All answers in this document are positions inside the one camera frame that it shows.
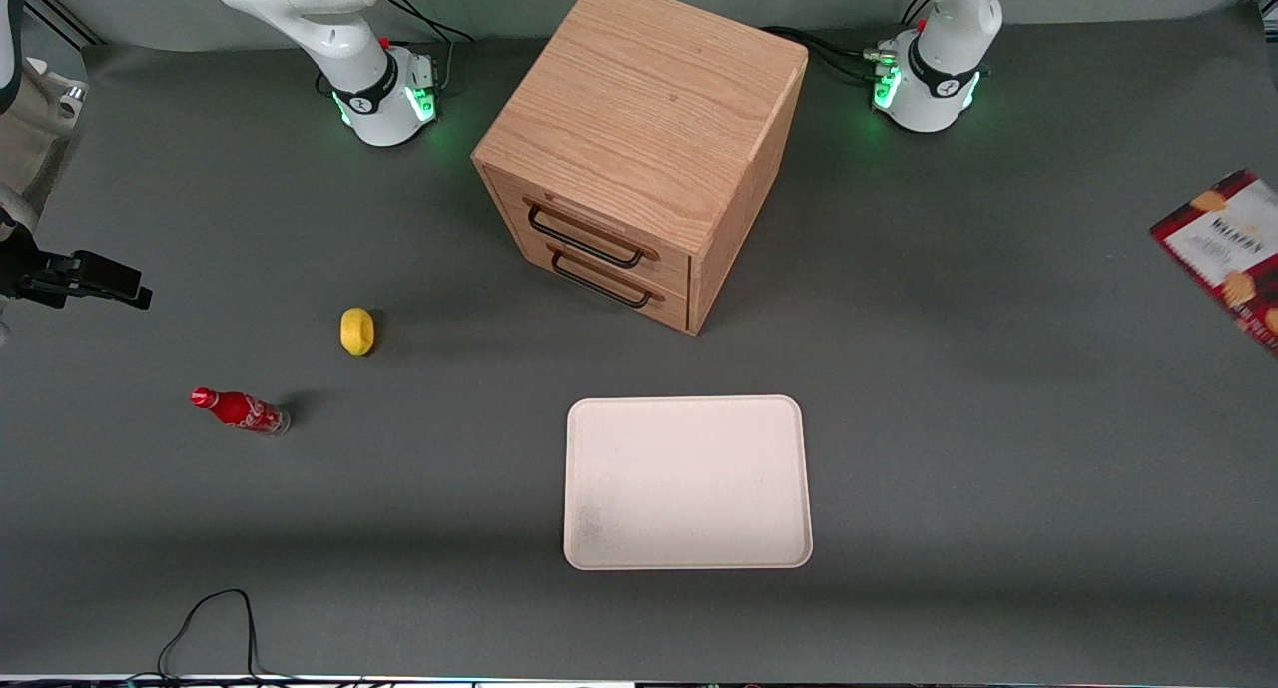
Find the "bottle label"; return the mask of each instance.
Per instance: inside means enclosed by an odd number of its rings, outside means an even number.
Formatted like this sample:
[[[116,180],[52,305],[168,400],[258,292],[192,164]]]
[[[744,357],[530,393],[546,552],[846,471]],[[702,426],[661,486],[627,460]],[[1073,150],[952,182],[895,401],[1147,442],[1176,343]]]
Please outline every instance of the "bottle label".
[[[244,400],[248,402],[248,414],[235,425],[236,428],[256,434],[273,434],[280,427],[281,417],[279,409],[253,396],[244,396]]]

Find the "gray table surface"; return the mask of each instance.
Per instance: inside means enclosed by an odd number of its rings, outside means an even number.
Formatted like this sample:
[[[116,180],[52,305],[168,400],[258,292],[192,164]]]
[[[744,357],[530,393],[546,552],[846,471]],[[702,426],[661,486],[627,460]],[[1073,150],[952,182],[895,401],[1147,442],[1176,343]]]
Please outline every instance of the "gray table surface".
[[[156,298],[6,313],[0,671],[147,670],[238,586],[285,673],[1278,684],[1278,363],[1148,237],[1278,179],[1259,27],[1008,28],[932,137],[813,65],[695,339],[524,263],[484,193],[469,152],[539,42],[458,47],[392,150],[300,51],[93,50],[40,238]],[[224,430],[197,385],[295,427]],[[574,402],[753,393],[804,409],[806,567],[567,565]],[[242,670],[239,611],[175,669]]]

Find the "lemon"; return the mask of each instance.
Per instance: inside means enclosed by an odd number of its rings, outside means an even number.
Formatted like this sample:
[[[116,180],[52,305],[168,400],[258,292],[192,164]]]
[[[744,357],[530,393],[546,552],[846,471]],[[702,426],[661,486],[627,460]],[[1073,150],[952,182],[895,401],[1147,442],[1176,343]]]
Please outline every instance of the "lemon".
[[[373,350],[372,315],[358,307],[341,315],[341,348],[357,357]]]

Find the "wood grain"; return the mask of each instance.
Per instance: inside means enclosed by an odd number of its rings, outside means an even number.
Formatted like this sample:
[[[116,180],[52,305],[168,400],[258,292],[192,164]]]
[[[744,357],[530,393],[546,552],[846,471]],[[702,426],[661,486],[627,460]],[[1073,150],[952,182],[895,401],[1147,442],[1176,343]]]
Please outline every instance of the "wood grain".
[[[506,217],[507,228],[516,234],[521,248],[529,244],[529,238],[533,242],[561,243],[537,231],[529,223],[530,202],[535,201],[546,210],[538,217],[538,223],[544,226],[569,234],[571,238],[616,257],[630,257],[636,249],[643,252],[639,263],[633,269],[613,267],[619,274],[634,276],[684,297],[688,295],[689,261],[684,252],[665,242],[634,237],[634,231],[626,226],[594,225],[581,216],[581,211],[575,210],[571,205],[565,205],[561,197],[553,192],[538,191],[537,187],[502,170],[491,170],[489,174],[495,201],[501,207],[502,216]]]
[[[674,0],[579,0],[472,159],[524,256],[649,288],[695,334],[776,178],[808,54]],[[585,258],[529,224],[644,258]]]
[[[643,308],[631,308],[629,311],[642,313],[648,316],[648,318],[665,324],[666,326],[688,332],[688,299],[682,294],[665,292],[656,286],[647,286],[643,283],[635,281],[633,278],[620,276],[613,267],[599,263],[598,261],[576,253],[573,249],[557,247],[553,242],[529,242],[524,246],[524,257],[528,258],[529,262],[538,265],[547,271],[555,271],[551,266],[551,261],[555,258],[555,253],[557,252],[564,254],[560,261],[560,266],[562,269],[570,270],[573,274],[594,281],[610,292],[615,292],[629,299],[639,299],[644,294],[651,294],[648,303],[644,304]],[[565,285],[565,290],[581,289]],[[599,299],[611,301],[602,294],[599,295]],[[622,306],[616,302],[613,302],[613,304],[620,307]]]
[[[736,254],[745,243],[745,237],[754,225],[754,219],[763,201],[772,189],[772,182],[781,168],[781,156],[790,136],[790,123],[794,119],[795,105],[799,104],[799,86],[803,83],[804,69],[800,68],[787,88],[785,104],[781,105],[763,141],[755,151],[749,168],[737,185],[728,211],[725,212],[714,231],[714,242],[700,261],[691,266],[693,276],[689,285],[689,330],[697,334],[702,330],[711,304],[718,297],[727,272],[736,261]]]
[[[475,160],[698,256],[805,61],[674,0],[579,0]]]

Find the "drawer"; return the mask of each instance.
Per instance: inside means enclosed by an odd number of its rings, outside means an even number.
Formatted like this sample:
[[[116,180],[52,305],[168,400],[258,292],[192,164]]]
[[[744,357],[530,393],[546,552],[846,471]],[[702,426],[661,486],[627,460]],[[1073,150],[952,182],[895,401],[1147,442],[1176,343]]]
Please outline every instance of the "drawer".
[[[493,192],[501,210],[515,228],[521,244],[556,242],[579,256],[607,265],[616,275],[636,279],[688,295],[688,256],[659,242],[633,238],[624,226],[602,226],[583,219],[561,197],[529,184],[505,171],[489,169]]]
[[[584,289],[602,294],[680,331],[688,330],[688,298],[682,294],[644,285],[634,278],[621,275],[611,266],[573,249],[555,246],[553,242],[525,243],[524,256],[528,261]]]

